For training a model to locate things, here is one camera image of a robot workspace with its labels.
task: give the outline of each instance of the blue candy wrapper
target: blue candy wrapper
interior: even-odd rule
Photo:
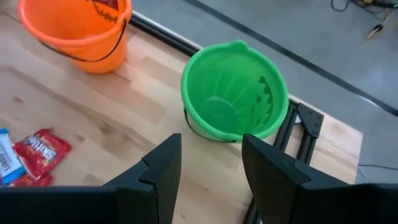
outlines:
[[[18,179],[26,170],[12,149],[6,128],[0,128],[0,175],[1,184],[7,185]]]

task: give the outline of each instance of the metal frame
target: metal frame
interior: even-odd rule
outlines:
[[[156,39],[159,39],[160,41],[179,50],[181,53],[188,55],[189,57],[192,57],[195,53],[201,50],[201,47],[145,18],[137,12],[133,12],[129,24],[137,27]],[[324,116],[322,114],[313,110],[312,108],[309,108],[302,103],[297,103],[296,101],[290,100],[287,116],[282,123],[282,126],[279,128],[274,142],[274,147],[284,152],[286,150],[293,127],[295,124],[301,124],[303,126],[304,133],[300,147],[298,149],[297,159],[309,164],[311,162],[315,143],[319,137],[323,118]],[[260,223],[258,211],[256,210],[253,201],[249,206],[244,223]]]

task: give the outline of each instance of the snack bag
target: snack bag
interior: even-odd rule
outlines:
[[[6,128],[0,129],[0,177],[1,184],[7,185],[25,174],[26,170],[12,150],[12,142]]]
[[[69,143],[49,129],[41,129],[14,145],[27,172],[36,180],[53,169],[70,149]]]
[[[50,174],[43,174],[35,180],[29,174],[24,174],[9,184],[10,187],[48,187],[51,185],[52,177]]]

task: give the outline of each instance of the concrete floor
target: concrete floor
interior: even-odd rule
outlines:
[[[335,4],[344,7],[345,0]],[[380,22],[355,5],[335,12],[330,1],[135,0],[133,6],[203,46],[245,40],[276,63],[291,94],[364,133],[357,182],[398,182],[398,172],[366,166],[398,168],[398,27],[365,42]]]

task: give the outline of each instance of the wooden tabletop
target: wooden tabletop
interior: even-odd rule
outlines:
[[[172,133],[182,133],[174,223],[242,222],[252,196],[240,144],[206,141],[183,117],[180,77],[187,56],[129,27],[128,56],[120,69],[87,75],[29,35],[15,5],[0,3],[0,126],[10,130],[13,141],[51,127],[73,145],[51,172],[55,185],[102,185]],[[295,127],[290,155],[295,156],[301,135]],[[325,114],[311,166],[353,183],[362,138]]]

